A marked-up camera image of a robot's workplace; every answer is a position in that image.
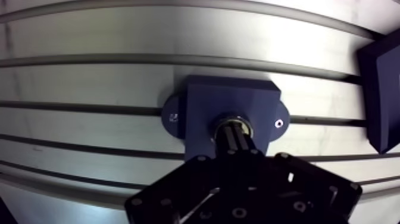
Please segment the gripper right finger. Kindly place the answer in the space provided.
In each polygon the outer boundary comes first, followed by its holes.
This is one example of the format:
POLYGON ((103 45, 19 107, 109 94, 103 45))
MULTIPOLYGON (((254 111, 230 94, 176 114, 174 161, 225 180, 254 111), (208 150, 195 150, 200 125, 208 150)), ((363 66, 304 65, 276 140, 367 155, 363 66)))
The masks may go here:
POLYGON ((287 153, 266 157, 242 124, 233 124, 235 161, 239 177, 249 187, 277 198, 294 199, 293 207, 301 213, 312 209, 329 211, 340 220, 348 221, 359 201, 362 187, 334 173, 321 169, 287 153))

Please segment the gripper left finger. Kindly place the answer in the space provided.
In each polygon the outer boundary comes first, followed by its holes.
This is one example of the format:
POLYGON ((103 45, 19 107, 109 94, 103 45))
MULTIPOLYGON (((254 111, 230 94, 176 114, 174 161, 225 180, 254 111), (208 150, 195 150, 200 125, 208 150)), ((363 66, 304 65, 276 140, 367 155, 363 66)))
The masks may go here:
POLYGON ((217 129, 216 157, 198 155, 126 200, 130 223, 179 223, 182 216, 224 185, 227 162, 235 153, 235 124, 217 129))

